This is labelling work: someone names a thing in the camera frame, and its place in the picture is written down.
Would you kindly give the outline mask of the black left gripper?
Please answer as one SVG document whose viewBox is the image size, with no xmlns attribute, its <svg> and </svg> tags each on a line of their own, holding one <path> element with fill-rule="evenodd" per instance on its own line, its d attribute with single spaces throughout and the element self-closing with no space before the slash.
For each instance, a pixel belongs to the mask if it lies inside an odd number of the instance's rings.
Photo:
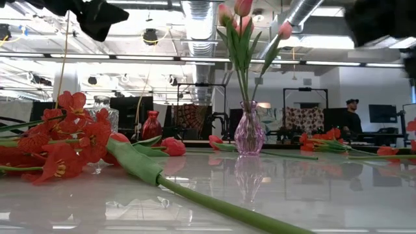
<svg viewBox="0 0 416 234">
<path fill-rule="evenodd" d="M 58 16 L 73 12 L 81 30 L 93 40 L 103 42 L 107 37 L 103 24 L 125 21 L 129 13 L 106 0 L 97 0 L 97 6 L 95 3 L 96 0 L 42 0 L 43 6 Z"/>
</svg>

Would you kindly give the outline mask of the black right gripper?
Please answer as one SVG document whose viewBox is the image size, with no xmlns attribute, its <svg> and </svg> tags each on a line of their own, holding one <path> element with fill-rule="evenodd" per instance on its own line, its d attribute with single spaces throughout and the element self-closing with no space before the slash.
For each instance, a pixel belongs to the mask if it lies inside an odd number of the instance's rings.
<svg viewBox="0 0 416 234">
<path fill-rule="evenodd" d="M 385 37 L 416 38 L 416 0 L 356 0 L 344 20 L 356 47 Z M 404 69 L 416 78 L 416 48 L 406 53 Z"/>
</svg>

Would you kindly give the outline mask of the clear glass vase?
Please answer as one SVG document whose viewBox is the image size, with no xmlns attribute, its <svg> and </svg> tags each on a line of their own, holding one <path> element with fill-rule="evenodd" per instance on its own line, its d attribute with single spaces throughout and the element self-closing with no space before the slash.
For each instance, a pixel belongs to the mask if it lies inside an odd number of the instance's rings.
<svg viewBox="0 0 416 234">
<path fill-rule="evenodd" d="M 105 122 L 110 125 L 111 132 L 118 132 L 119 111 L 110 106 L 111 99 L 107 96 L 94 96 L 92 107 L 86 108 L 92 119 L 96 122 Z"/>
</svg>

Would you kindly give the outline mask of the red glass vase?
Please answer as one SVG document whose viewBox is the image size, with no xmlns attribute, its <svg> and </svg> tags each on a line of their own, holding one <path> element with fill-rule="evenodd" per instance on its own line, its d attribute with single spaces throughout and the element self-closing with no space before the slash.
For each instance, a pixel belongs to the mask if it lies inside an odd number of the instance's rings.
<svg viewBox="0 0 416 234">
<path fill-rule="evenodd" d="M 142 140 L 151 139 L 162 135 L 162 127 L 158 121 L 159 111 L 149 110 L 148 118 L 142 126 Z"/>
</svg>

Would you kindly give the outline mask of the purple glass vase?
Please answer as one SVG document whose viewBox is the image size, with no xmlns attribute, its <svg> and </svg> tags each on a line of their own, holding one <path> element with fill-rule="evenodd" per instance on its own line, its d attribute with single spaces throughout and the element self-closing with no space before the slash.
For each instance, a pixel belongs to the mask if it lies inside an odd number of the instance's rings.
<svg viewBox="0 0 416 234">
<path fill-rule="evenodd" d="M 265 140 L 256 111 L 256 101 L 242 101 L 243 114 L 235 130 L 234 140 L 241 155 L 259 155 Z"/>
</svg>

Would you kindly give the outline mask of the person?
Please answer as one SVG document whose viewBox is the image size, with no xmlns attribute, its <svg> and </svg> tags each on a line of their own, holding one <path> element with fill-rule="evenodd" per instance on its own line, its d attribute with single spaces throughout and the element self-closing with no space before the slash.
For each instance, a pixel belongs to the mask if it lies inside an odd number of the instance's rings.
<svg viewBox="0 0 416 234">
<path fill-rule="evenodd" d="M 361 119 L 356 113 L 358 108 L 358 99 L 349 99 L 346 101 L 346 110 L 343 114 L 342 129 L 349 134 L 361 134 L 363 132 L 361 127 Z"/>
</svg>

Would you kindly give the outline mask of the black computer monitor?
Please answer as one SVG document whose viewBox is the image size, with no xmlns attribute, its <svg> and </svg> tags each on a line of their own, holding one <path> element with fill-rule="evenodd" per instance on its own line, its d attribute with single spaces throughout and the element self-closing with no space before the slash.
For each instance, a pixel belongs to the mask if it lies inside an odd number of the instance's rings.
<svg viewBox="0 0 416 234">
<path fill-rule="evenodd" d="M 143 124 L 148 118 L 148 111 L 153 110 L 153 98 L 112 97 L 110 107 L 119 111 L 118 130 L 134 130 L 137 124 Z"/>
</svg>

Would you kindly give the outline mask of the black partition panel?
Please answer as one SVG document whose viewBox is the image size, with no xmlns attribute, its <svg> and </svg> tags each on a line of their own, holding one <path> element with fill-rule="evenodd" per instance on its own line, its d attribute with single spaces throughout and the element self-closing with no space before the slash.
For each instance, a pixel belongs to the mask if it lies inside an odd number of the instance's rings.
<svg viewBox="0 0 416 234">
<path fill-rule="evenodd" d="M 324 109 L 324 130 L 331 134 L 335 139 L 343 138 L 350 141 L 351 133 L 351 117 L 352 113 L 346 108 Z"/>
<path fill-rule="evenodd" d="M 242 117 L 242 109 L 229 110 L 229 133 L 231 140 L 235 138 L 235 131 Z"/>
</svg>

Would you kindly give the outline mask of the red small-blossom flower bunch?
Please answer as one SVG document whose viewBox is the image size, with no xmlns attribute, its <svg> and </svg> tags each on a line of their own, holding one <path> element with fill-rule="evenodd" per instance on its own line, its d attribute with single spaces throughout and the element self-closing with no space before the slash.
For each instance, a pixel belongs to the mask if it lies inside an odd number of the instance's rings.
<svg viewBox="0 0 416 234">
<path fill-rule="evenodd" d="M 324 134 L 315 134 L 311 136 L 307 133 L 303 133 L 299 141 L 301 151 L 319 151 L 344 155 L 353 152 L 362 155 L 375 155 L 375 153 L 354 149 L 345 144 L 344 140 L 341 138 L 341 130 L 338 128 L 333 128 Z"/>
<path fill-rule="evenodd" d="M 63 92 L 58 107 L 46 109 L 19 136 L 0 139 L 0 174 L 20 175 L 34 185 L 78 176 L 88 163 L 107 154 L 111 135 L 109 112 L 93 118 L 84 109 L 86 96 Z"/>
</svg>

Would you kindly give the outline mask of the floral patterned cloth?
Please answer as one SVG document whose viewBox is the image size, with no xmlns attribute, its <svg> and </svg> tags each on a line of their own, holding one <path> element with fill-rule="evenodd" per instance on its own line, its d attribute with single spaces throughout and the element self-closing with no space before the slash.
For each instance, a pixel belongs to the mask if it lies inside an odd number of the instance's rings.
<svg viewBox="0 0 416 234">
<path fill-rule="evenodd" d="M 311 109 L 285 108 L 285 127 L 301 129 L 308 134 L 324 129 L 324 113 L 322 108 Z"/>
</svg>

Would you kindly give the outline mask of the mandala print tapestry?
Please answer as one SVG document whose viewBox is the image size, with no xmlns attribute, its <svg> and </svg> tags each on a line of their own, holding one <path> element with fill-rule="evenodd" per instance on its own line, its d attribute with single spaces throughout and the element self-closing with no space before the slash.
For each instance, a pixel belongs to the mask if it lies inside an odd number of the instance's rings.
<svg viewBox="0 0 416 234">
<path fill-rule="evenodd" d="M 195 129 L 201 133 L 208 106 L 184 104 L 174 107 L 175 124 L 184 129 Z"/>
</svg>

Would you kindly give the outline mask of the long ceiling light rail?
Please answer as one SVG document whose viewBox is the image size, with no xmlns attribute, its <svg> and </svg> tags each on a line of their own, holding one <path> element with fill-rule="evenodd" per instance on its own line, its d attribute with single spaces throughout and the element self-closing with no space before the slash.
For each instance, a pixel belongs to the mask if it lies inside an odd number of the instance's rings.
<svg viewBox="0 0 416 234">
<path fill-rule="evenodd" d="M 137 63 L 187 63 L 202 64 L 228 63 L 228 58 L 219 57 L 179 57 L 179 56 L 146 56 L 146 55 L 96 55 L 96 54 L 59 54 L 59 53 L 18 53 L 0 52 L 1 59 L 26 59 L 44 61 L 70 61 L 70 62 L 137 62 Z M 295 66 L 341 66 L 363 68 L 404 68 L 403 64 L 381 62 L 335 62 L 319 60 L 282 60 L 276 59 L 273 64 Z"/>
</svg>

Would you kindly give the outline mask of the dark wall monitor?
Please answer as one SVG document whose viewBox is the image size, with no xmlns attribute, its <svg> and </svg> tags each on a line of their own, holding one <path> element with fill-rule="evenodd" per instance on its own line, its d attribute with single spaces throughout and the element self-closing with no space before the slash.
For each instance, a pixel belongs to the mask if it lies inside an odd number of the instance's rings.
<svg viewBox="0 0 416 234">
<path fill-rule="evenodd" d="M 395 105 L 369 105 L 370 123 L 396 124 L 397 108 Z"/>
</svg>

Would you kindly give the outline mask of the silver ceiling ventilation duct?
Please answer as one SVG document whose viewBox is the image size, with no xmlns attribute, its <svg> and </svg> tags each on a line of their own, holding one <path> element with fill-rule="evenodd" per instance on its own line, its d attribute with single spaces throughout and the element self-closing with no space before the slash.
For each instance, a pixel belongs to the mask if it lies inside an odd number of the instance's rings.
<svg viewBox="0 0 416 234">
<path fill-rule="evenodd" d="M 217 3 L 212 1 L 182 1 L 188 49 L 192 57 L 213 57 Z M 214 69 L 206 62 L 195 62 L 192 79 L 195 85 L 214 83 Z"/>
</svg>

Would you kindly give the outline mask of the black metal stand frame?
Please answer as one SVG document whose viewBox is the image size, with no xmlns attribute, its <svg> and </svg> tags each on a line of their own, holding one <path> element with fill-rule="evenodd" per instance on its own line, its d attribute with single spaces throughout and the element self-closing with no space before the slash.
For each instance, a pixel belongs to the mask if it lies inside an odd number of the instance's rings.
<svg viewBox="0 0 416 234">
<path fill-rule="evenodd" d="M 216 120 L 220 121 L 220 128 L 222 136 L 227 137 L 229 135 L 229 116 L 226 113 L 226 108 L 224 107 L 221 112 L 215 111 L 213 107 L 213 102 L 211 100 L 213 96 L 213 90 L 216 87 L 220 87 L 224 91 L 224 105 L 226 104 L 226 86 L 224 84 L 191 84 L 191 83 L 179 83 L 177 85 L 177 99 L 175 106 L 184 105 L 184 104 L 195 104 L 208 106 L 208 111 L 205 116 L 205 123 L 201 133 L 197 133 L 195 129 L 184 129 L 175 124 L 175 133 L 178 139 L 181 140 L 204 140 L 208 138 L 208 135 L 212 133 L 212 128 L 214 127 L 214 122 Z"/>
<path fill-rule="evenodd" d="M 286 91 L 288 90 L 295 90 L 299 92 L 318 92 L 323 91 L 325 92 L 325 97 L 321 96 L 325 100 L 326 107 L 325 109 L 329 108 L 329 100 L 328 100 L 328 89 L 327 88 L 310 88 L 310 87 L 300 87 L 300 88 L 283 88 L 283 108 L 286 108 Z"/>
</svg>

